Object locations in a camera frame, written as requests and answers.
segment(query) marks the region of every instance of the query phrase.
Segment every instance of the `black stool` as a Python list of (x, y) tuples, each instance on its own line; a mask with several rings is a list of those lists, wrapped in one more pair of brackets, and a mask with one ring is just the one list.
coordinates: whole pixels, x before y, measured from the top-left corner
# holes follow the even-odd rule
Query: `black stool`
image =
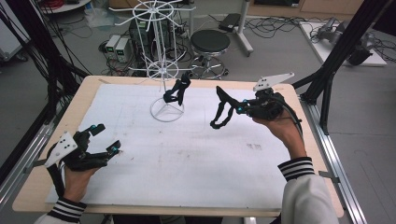
[(202, 30), (195, 32), (191, 36), (191, 48), (200, 56), (191, 61), (191, 73), (200, 79), (216, 77), (221, 79), (221, 76), (227, 76), (228, 69), (216, 56), (225, 53), (229, 46), (230, 38), (220, 31)]

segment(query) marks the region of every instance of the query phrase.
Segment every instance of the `stool seat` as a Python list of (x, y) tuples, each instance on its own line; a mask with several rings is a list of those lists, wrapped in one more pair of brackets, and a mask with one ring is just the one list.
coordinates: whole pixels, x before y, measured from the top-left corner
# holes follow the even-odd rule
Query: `stool seat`
[(191, 36), (191, 44), (202, 52), (220, 52), (230, 46), (230, 38), (220, 31), (202, 30)]

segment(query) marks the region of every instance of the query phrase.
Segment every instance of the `metal frame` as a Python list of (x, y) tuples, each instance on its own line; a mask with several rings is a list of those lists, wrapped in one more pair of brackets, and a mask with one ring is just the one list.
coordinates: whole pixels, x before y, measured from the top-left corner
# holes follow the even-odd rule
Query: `metal frame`
[(292, 84), (294, 89), (297, 89), (311, 83), (308, 90), (301, 95), (302, 100), (311, 105), (317, 103), (318, 97), (323, 92), (319, 124), (326, 134), (329, 134), (327, 124), (332, 80), (386, 3), (387, 0), (365, 0), (319, 70)]
[(50, 140), (53, 131), (55, 130), (54, 122), (43, 124), (37, 132), (29, 147), (26, 148), (21, 158), (15, 164), (14, 168), (9, 172), (4, 184), (0, 187), (0, 211), (6, 205), (8, 199), (22, 180), (25, 174), (29, 174), (33, 168), (33, 162), (41, 154), (42, 149)]
[(326, 157), (327, 165), (329, 166), (329, 170), (332, 172), (332, 177), (339, 180), (339, 183), (334, 183), (334, 185), (339, 190), (340, 196), (342, 196), (343, 206), (346, 207), (349, 216), (353, 223), (355, 224), (363, 224), (367, 223), (363, 212), (361, 211), (361, 206), (359, 205), (358, 199), (353, 192), (351, 185), (349, 184), (349, 180), (347, 179), (347, 174), (344, 171), (344, 167), (338, 157), (337, 151), (335, 150), (334, 144), (332, 143), (332, 139), (329, 135), (327, 135), (320, 126), (320, 112), (316, 105), (310, 105), (307, 102), (301, 102), (302, 106), (305, 106), (307, 109), (306, 115), (309, 115), (311, 119), (311, 124), (315, 131), (317, 131), (318, 140)]

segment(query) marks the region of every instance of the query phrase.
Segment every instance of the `wooden table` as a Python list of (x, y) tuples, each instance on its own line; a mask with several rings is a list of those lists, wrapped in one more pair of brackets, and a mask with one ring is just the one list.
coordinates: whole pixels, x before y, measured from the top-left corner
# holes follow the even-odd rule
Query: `wooden table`
[[(52, 146), (58, 141), (58, 137), (64, 131), (74, 133), (89, 110), (92, 100), (101, 85), (123, 84), (139, 86), (159, 86), (158, 81), (140, 77), (86, 77), (81, 84), (76, 96), (67, 108), (62, 120), (54, 131), (48, 146)], [(166, 83), (173, 86), (174, 81)], [(252, 90), (253, 82), (234, 82), (217, 80), (193, 80), (190, 88), (215, 88), (221, 86), (227, 90)], [(314, 139), (312, 131), (307, 123), (304, 111), (300, 105), (294, 88), (289, 84), (278, 84), (273, 87), (279, 91), (286, 99), (286, 102), (296, 111), (297, 116), (303, 121), (304, 142), (308, 156), (313, 159), (315, 171), (327, 172), (318, 145)], [(49, 147), (46, 147), (40, 159), (45, 159)], [(330, 179), (326, 179), (329, 191), (332, 195), (337, 216), (341, 217), (344, 210), (340, 204), (335, 188)], [(53, 203), (46, 203), (46, 198), (50, 192), (52, 182), (44, 166), (36, 167), (24, 183), (19, 195), (17, 196), (13, 209), (18, 212), (48, 212)], [(205, 207), (176, 207), (176, 206), (131, 206), (131, 205), (96, 205), (90, 204), (86, 209), (87, 213), (100, 214), (157, 214), (157, 215), (193, 215), (193, 216), (233, 216), (233, 217), (274, 217), (279, 213), (279, 208), (260, 209), (260, 208), (205, 208)]]

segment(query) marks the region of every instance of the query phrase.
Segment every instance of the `power supply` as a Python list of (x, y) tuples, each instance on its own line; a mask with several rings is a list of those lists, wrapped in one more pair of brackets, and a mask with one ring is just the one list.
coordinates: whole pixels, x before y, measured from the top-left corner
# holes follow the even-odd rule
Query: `power supply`
[(232, 32), (233, 28), (238, 25), (240, 17), (241, 15), (238, 13), (228, 14), (228, 16), (219, 24), (219, 29)]
[(116, 46), (117, 58), (120, 63), (128, 63), (132, 56), (131, 44), (128, 37), (122, 37)]
[(119, 43), (121, 36), (113, 35), (106, 44), (106, 57), (109, 60), (117, 60), (116, 46)]

